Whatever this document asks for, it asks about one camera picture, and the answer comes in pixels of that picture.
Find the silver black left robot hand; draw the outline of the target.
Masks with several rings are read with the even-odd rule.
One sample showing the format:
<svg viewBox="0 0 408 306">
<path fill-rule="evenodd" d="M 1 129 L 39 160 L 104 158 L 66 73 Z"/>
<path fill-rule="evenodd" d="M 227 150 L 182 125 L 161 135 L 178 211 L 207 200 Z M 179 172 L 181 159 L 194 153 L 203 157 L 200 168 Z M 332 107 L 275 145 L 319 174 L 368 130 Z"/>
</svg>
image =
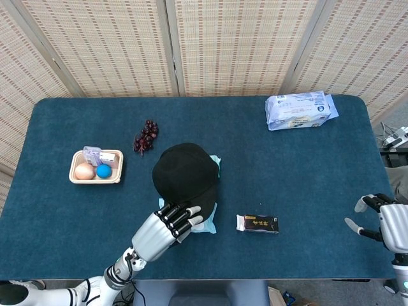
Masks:
<svg viewBox="0 0 408 306">
<path fill-rule="evenodd" d="M 134 252 L 146 262 L 155 261 L 170 247 L 182 243 L 192 227 L 203 220 L 200 206 L 165 203 L 148 216 L 133 236 Z"/>
</svg>

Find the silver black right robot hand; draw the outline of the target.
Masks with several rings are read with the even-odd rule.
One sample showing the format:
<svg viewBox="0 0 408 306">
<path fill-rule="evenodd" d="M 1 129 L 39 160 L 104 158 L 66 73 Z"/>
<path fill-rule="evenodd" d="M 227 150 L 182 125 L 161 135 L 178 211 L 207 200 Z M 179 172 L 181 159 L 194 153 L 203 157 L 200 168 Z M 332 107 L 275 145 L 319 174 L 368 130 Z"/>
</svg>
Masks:
<svg viewBox="0 0 408 306">
<path fill-rule="evenodd" d="M 407 254 L 407 204 L 399 203 L 385 194 L 362 196 L 354 211 L 362 213 L 370 207 L 377 212 L 379 231 L 372 231 L 345 218 L 347 226 L 356 234 L 382 242 L 387 250 L 395 254 Z"/>
</svg>

